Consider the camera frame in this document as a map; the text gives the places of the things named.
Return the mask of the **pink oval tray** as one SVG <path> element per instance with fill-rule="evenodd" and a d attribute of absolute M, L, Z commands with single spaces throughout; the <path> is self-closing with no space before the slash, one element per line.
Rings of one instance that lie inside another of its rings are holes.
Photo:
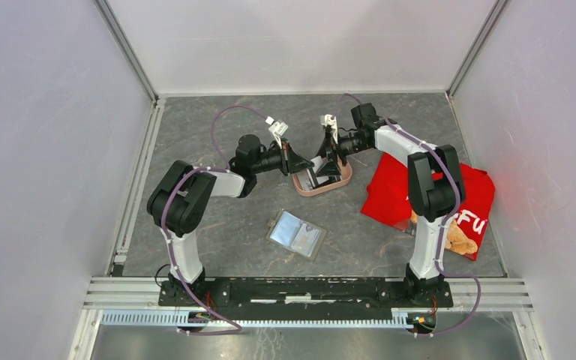
<path fill-rule="evenodd" d="M 320 195 L 320 194 L 323 194 L 325 192 L 332 191 L 334 189 L 341 188 L 341 187 L 347 185 L 353 176 L 353 169 L 349 163 L 347 163 L 346 165 L 343 165 L 340 160 L 338 161 L 338 165 L 340 167 L 341 176 L 340 177 L 323 177 L 323 181 L 319 182 L 316 189 L 312 190 L 312 191 L 303 191 L 301 189 L 301 186 L 300 186 L 298 179 L 297 179 L 297 175 L 299 174 L 299 172 L 296 174 L 293 174 L 292 175 L 292 182 L 295 186 L 297 193 L 303 197 L 314 197 L 316 195 Z"/>

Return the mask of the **grey card holder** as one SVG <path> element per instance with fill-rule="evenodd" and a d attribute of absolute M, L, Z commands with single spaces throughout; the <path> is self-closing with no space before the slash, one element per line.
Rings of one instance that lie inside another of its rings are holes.
<path fill-rule="evenodd" d="M 327 230 L 281 209 L 275 219 L 268 222 L 266 239 L 298 254 L 314 260 L 327 235 Z"/>

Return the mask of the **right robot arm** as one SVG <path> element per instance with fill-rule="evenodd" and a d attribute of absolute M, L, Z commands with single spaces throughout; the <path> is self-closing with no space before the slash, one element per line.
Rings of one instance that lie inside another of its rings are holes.
<path fill-rule="evenodd" d="M 347 156 L 366 149 L 377 149 L 406 167 L 408 200 L 417 223 L 403 297 L 413 306 L 422 306 L 445 283 L 444 242 L 466 196 L 457 152 L 451 145 L 419 139 L 390 118 L 377 115 L 371 103 L 359 104 L 351 113 L 355 131 L 346 136 L 339 135 L 335 115 L 322 116 L 324 140 L 317 152 L 322 166 L 314 177 L 339 176 Z"/>

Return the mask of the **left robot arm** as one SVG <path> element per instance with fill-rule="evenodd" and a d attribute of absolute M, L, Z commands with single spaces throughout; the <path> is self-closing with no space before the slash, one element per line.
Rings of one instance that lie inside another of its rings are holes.
<path fill-rule="evenodd" d="M 160 228 L 169 254 L 170 277 L 178 281 L 177 296 L 198 305 L 206 295 L 198 280 L 204 267 L 197 249 L 197 227 L 212 197 L 245 198 L 257 185 L 257 175 L 277 170 L 284 176 L 314 167 L 281 138 L 265 146 L 258 136 L 238 140 L 227 168 L 193 166 L 177 160 L 152 192 L 147 212 Z"/>

